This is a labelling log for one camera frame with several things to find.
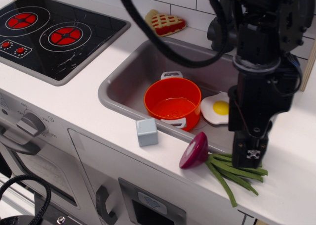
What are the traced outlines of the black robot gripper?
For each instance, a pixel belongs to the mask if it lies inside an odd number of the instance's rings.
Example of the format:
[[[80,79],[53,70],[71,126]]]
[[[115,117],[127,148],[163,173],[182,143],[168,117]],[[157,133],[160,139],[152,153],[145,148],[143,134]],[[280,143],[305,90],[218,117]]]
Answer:
[[[258,168],[266,153],[273,116],[290,109],[296,72],[278,70],[268,75],[240,72],[229,89],[229,131],[235,132],[232,165]]]

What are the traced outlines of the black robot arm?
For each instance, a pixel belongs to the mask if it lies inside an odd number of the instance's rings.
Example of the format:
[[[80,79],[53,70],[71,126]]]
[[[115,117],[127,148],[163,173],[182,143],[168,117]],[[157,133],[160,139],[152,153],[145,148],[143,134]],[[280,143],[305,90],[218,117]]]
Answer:
[[[232,164],[259,167],[272,119],[290,110],[302,83],[291,52],[311,26],[315,0],[230,0],[237,32],[233,65],[237,85],[228,91],[229,130],[234,132]]]

